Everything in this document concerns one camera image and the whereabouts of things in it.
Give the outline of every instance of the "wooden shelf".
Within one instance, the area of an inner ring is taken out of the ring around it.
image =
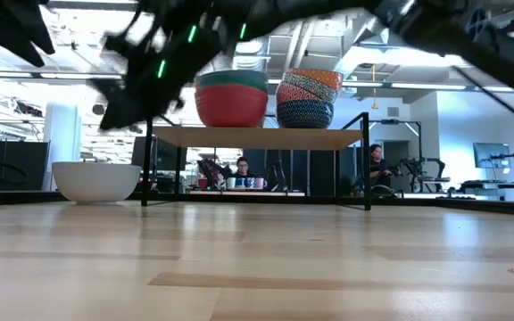
[[[340,151],[362,139],[360,130],[156,127],[158,138],[178,147]]]

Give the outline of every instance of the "red bowl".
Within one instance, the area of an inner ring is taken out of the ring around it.
[[[207,127],[260,127],[268,99],[252,86],[217,85],[195,90],[197,113]]]
[[[300,88],[299,86],[291,85],[286,82],[281,82],[277,87],[277,104],[292,102],[295,100],[321,100],[317,95]]]

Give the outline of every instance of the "white bowl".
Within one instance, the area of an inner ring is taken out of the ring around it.
[[[70,201],[108,203],[126,200],[138,183],[138,166],[94,162],[55,162],[53,176],[59,192]]]

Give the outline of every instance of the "white column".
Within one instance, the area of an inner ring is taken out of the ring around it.
[[[49,142],[49,155],[43,190],[54,191],[56,188],[52,180],[54,162],[80,160],[81,125],[77,102],[50,100],[47,103],[44,141]]]

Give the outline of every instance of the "dark hair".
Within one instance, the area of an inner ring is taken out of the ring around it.
[[[241,156],[241,157],[239,157],[239,158],[237,159],[237,163],[236,163],[236,165],[239,165],[239,161],[244,161],[244,162],[246,162],[247,164],[249,164],[249,161],[248,161],[245,157],[243,157],[243,156]]]
[[[382,145],[380,145],[380,144],[372,144],[370,146],[370,152],[374,152],[377,148],[382,149]]]

